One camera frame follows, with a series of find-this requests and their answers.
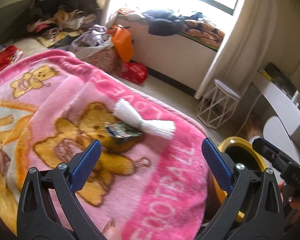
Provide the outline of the right human hand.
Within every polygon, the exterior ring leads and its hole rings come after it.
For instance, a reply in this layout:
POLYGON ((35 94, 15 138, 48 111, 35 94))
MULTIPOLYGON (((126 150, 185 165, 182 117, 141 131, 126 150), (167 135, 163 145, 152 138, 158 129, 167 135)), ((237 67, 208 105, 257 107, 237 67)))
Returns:
POLYGON ((300 217, 300 197, 293 196, 294 189, 285 181, 279 183, 279 190, 284 207, 285 228, 294 225, 300 217))

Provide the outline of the left human hand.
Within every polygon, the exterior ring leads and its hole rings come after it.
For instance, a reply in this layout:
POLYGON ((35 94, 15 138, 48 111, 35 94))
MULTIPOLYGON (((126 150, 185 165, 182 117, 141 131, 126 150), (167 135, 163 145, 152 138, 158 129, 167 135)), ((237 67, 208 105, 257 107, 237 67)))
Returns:
POLYGON ((119 229, 116 227, 116 221, 114 218, 111 218, 105 227, 102 230, 104 237, 107 240, 121 240, 121 233, 119 229))

